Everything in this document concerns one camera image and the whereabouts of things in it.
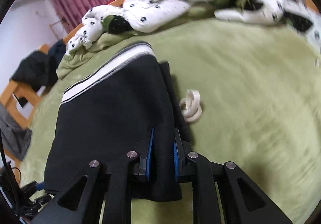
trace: metal screw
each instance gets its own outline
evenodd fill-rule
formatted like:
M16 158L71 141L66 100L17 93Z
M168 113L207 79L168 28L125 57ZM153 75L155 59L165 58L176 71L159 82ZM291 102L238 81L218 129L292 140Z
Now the metal screw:
M135 158L135 157L137 156L137 152L135 152L135 151L129 151L129 152L127 153L127 156L128 156L129 158Z
M229 168L229 169L235 169L236 165L234 162L232 161L229 161L226 163L226 167Z
M93 161L91 161L90 163L89 163L89 166L91 167L91 168L95 168L95 167L97 167L99 165L99 161L97 161L97 160L93 160Z
M188 156L191 158L191 159L195 159L198 157L198 153L197 152L194 152L194 151L191 151L188 153Z

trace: gray cloth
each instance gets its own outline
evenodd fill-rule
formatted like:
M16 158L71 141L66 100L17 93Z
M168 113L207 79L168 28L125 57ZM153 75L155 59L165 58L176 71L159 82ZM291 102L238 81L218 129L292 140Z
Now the gray cloth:
M0 127L4 148L22 161L30 145L32 131L29 128L22 129L1 103Z

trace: bed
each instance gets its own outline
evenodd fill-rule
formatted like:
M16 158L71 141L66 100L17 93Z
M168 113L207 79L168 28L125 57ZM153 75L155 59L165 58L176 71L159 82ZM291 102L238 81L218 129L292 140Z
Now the bed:
M120 6L123 1L116 0L111 5ZM312 0L306 0L306 4L317 10ZM204 114L190 127L193 149L211 161L237 162L293 223L304 223L321 198L321 157L317 145L321 134L317 120L321 115L321 85L319 70L314 65L319 54L286 27L249 26L213 18L182 23L147 36L128 38L98 52L41 97L28 85L13 81L8 84L0 101L22 127L30 126L34 132L32 145L21 164L21 185L43 179L63 91L94 72L122 47L145 40L153 46L159 60L169 61L179 98L184 97L188 88L201 93ZM68 34L64 42L81 26ZM183 31L187 31L187 37L182 38ZM171 44L164 47L168 38ZM40 50L48 51L48 46ZM291 94L291 102L286 90L295 93ZM34 105L28 119L17 112L12 93L26 97ZM183 199L179 202L133 201L132 222L191 223L191 186L182 185L182 190Z

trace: white cord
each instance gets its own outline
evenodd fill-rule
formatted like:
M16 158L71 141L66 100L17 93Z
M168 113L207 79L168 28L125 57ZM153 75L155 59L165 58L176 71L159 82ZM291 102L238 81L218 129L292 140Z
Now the white cord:
M185 106L185 110L182 110L185 122L194 122L202 114L201 108L201 96L199 91L187 89L186 97L179 102L181 109Z

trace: black cable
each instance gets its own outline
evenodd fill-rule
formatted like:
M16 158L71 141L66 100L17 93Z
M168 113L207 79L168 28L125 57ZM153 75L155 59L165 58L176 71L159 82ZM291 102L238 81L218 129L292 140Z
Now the black cable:
M20 205L19 205L19 199L18 199L18 194L16 189L13 188L13 182L16 181L14 178L14 174L12 171L9 171L9 167L7 164L7 160L5 159L5 155L4 155L4 148L3 148L3 143L2 143L2 132L1 132L1 127L0 127L0 153L1 153L1 158L2 158L2 162L4 165L5 170L7 171L8 175L9 175L9 182L10 182L10 186L13 192L13 197L14 197L14 201L16 203L16 215L18 218L20 218Z
M18 170L18 172L19 172L19 183L20 183L20 181L21 181L21 171L20 171L20 169L18 168L18 167L13 167L12 169L16 169L16 170Z

